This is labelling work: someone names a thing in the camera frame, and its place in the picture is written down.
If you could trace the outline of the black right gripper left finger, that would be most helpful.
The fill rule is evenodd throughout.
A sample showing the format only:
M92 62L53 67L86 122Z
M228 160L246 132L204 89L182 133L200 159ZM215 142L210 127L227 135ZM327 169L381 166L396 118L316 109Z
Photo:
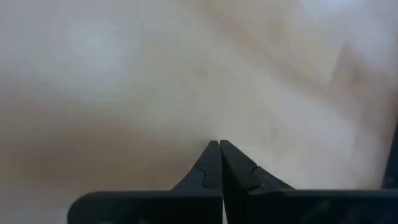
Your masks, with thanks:
M222 158L210 141L188 173L172 189L182 196L178 212L187 224L222 224Z

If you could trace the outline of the black aluminium table frame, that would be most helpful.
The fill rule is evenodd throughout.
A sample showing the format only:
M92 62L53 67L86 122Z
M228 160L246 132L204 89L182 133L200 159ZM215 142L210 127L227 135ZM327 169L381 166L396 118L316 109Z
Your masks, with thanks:
M391 149L382 181L382 188L398 189L398 122L391 143Z

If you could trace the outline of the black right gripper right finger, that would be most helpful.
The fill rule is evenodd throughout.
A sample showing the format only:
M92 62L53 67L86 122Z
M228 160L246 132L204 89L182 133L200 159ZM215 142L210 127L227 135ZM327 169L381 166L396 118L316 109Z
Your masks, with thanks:
M223 198L228 224L244 224L248 216L251 192L290 190L278 179L227 140L220 141L223 170Z

